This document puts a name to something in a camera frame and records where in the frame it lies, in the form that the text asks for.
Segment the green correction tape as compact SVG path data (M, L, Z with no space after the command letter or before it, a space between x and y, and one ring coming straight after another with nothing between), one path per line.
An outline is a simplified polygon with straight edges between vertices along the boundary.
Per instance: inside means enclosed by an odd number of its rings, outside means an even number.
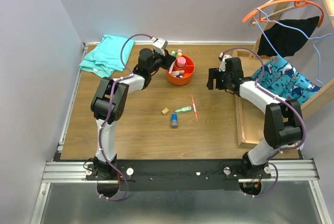
M187 107L182 107L180 109L176 109L175 113L185 113L185 112L190 112L192 110L191 106L187 106Z

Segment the small tan eraser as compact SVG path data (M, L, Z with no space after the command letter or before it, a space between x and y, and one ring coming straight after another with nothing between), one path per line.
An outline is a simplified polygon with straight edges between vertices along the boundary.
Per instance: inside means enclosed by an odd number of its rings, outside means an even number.
M164 109L161 111L161 113L162 113L163 115L166 115L168 112L169 112L169 109L168 109L168 108L164 108Z

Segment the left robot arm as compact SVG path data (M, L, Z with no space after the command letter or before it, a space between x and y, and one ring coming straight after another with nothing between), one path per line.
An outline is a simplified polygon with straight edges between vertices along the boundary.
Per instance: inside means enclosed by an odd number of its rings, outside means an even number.
M127 96L148 87L152 76L159 69L168 70L176 57L167 50L164 54L148 48L139 52L138 63L132 73L116 79L102 78L92 99L91 111L98 128L98 147L93 158L93 169L103 179L115 176L117 121L123 115Z

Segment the orange thin pen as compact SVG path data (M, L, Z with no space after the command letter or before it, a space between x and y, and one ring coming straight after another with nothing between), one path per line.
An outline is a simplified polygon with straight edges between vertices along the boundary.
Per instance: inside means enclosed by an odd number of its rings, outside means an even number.
M197 108L196 108L196 104L195 104L195 100L194 100L193 95L191 95L191 99L192 99L192 104L193 104L193 110L194 110L194 114L195 114L195 119L196 119L197 122L199 122Z

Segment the pink glue bottle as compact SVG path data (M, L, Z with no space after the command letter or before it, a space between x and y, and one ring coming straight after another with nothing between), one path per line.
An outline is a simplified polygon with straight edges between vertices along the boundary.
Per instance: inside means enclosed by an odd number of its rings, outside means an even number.
M176 59L176 61L175 61L175 66L177 67L177 68L183 68L183 67L185 67L186 66L186 58L184 58L184 57L178 57L177 59Z

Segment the brown cap white marker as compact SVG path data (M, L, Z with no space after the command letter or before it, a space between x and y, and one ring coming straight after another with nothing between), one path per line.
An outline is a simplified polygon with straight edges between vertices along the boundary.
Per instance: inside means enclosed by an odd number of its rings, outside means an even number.
M172 76L176 76L176 75L178 75L178 74L182 74L182 75L184 75L184 71L183 71L183 70L177 70L177 71L173 71L173 72L171 73Z

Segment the pink cap white marker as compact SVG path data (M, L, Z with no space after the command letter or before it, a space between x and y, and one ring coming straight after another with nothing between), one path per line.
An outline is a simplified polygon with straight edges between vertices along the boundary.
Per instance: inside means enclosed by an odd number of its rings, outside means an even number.
M172 63L172 65L170 66L170 69L169 69L169 74L172 73L173 71L173 68L174 68L174 65L175 65L175 61Z

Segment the orange round organizer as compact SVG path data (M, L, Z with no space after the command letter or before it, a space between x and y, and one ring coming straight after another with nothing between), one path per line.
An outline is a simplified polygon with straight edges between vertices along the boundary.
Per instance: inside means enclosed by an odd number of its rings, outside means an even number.
M166 71L167 80L177 86L183 86L192 80L195 64L191 58L179 56L173 65Z

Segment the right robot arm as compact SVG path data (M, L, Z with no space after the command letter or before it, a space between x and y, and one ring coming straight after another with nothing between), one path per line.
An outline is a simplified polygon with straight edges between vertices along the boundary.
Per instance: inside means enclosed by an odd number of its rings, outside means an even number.
M254 177L265 165L284 150L299 148L306 137L301 105L286 100L263 88L258 81L245 77L238 57L220 57L221 65L208 70L207 88L225 90L241 97L265 115L264 137L241 160L240 173Z

